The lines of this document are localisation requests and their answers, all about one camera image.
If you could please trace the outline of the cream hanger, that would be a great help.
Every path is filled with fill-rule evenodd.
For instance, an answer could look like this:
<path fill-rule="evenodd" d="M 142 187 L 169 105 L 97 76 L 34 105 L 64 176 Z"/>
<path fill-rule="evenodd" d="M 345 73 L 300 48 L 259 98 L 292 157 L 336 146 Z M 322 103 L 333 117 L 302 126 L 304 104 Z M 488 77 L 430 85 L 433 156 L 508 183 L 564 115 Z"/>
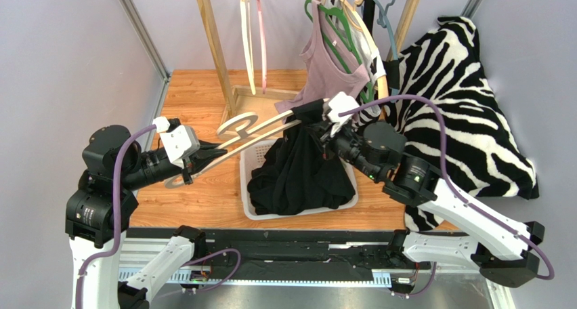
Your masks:
<path fill-rule="evenodd" d="M 240 0 L 241 35 L 242 35 L 244 59 L 247 68 L 249 88 L 251 93 L 255 95 L 256 94 L 255 70 L 253 61 L 253 44 L 251 35 L 250 13 L 251 13 L 250 0 Z"/>

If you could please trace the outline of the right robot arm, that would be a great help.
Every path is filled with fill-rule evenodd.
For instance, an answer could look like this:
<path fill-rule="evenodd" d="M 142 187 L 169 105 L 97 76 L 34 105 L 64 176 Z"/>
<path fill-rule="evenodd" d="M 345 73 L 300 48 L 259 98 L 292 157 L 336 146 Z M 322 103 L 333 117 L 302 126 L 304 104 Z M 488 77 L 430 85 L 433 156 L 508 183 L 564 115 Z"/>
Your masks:
<path fill-rule="evenodd" d="M 475 269 L 510 288 L 537 277 L 536 246 L 544 226 L 509 219 L 451 187 L 437 167 L 407 154 L 405 137 L 386 122 L 372 123 L 361 134 L 328 121 L 308 130 L 326 158 L 339 157 L 382 183 L 383 192 L 393 200 L 438 215 L 461 230 L 457 236 L 398 230 L 387 247 L 391 256 Z"/>

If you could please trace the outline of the green hanger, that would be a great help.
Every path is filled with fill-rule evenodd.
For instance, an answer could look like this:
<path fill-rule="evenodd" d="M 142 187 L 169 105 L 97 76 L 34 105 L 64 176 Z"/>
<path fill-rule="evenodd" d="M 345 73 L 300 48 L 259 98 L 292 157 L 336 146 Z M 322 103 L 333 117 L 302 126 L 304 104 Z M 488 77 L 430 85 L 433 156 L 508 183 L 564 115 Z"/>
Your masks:
<path fill-rule="evenodd" d="M 312 3 L 312 1 L 317 1 L 317 0 L 305 0 L 305 4 L 304 4 L 305 13 L 307 14 L 308 18 L 311 21 L 313 21 L 313 17 L 309 13 L 307 7 L 309 4 Z M 342 40 L 342 42 L 343 42 L 344 46 L 347 48 L 347 50 L 355 56 L 356 62 L 359 65 L 363 65 L 361 57 L 360 57 L 360 55 L 359 55 L 359 53 L 356 50 L 356 47 L 354 45 L 354 40 L 352 39 L 349 21 L 346 19 L 344 11 L 342 9 L 339 9 L 338 7 L 327 8 L 326 6 L 324 6 L 322 4 L 322 2 L 319 4 L 319 9 L 320 9 L 320 11 L 325 13 L 325 18 L 327 19 L 329 25 L 335 31 L 335 33 L 340 38 L 340 40 Z M 335 22 L 333 20 L 331 20 L 331 18 L 337 19 L 340 22 L 340 24 L 342 25 L 342 29 L 340 29 L 340 27 L 337 24 L 335 24 Z M 346 63 L 344 62 L 344 60 L 342 59 L 340 54 L 337 52 L 335 47 L 331 47 L 331 50 L 336 55 L 337 59 L 341 62 L 345 71 L 350 73 L 349 68 L 347 67 Z M 370 82 L 370 80 L 366 84 L 365 87 L 366 87 L 365 91 L 360 92 L 360 99 L 364 102 L 373 101 L 373 97 L 374 97 L 374 93 L 372 90 L 373 84 Z"/>

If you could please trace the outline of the mauve pink tank top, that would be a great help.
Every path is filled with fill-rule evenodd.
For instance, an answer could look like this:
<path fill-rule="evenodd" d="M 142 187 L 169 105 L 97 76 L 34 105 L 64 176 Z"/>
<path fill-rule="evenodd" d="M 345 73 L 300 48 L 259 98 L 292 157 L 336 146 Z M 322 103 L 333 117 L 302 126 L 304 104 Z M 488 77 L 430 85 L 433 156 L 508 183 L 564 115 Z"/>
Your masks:
<path fill-rule="evenodd" d="M 345 46 L 344 34 L 329 23 L 321 2 L 311 1 L 312 33 L 301 52 L 307 69 L 305 86 L 292 100 L 275 103 L 286 112 L 309 102 L 332 98 L 339 92 L 357 97 L 370 81 L 367 69 Z"/>

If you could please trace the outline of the black tank top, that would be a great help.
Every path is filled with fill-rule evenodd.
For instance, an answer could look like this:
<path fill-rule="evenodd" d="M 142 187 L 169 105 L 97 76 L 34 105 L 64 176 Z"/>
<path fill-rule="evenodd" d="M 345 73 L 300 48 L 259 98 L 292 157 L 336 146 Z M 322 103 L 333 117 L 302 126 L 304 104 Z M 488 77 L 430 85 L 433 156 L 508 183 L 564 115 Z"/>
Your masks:
<path fill-rule="evenodd" d="M 324 160 L 305 130 L 323 120 L 323 100 L 295 107 L 292 112 L 286 122 L 301 123 L 285 130 L 265 154 L 264 164 L 251 172 L 247 190 L 257 215 L 337 209 L 356 195 L 341 160 Z"/>

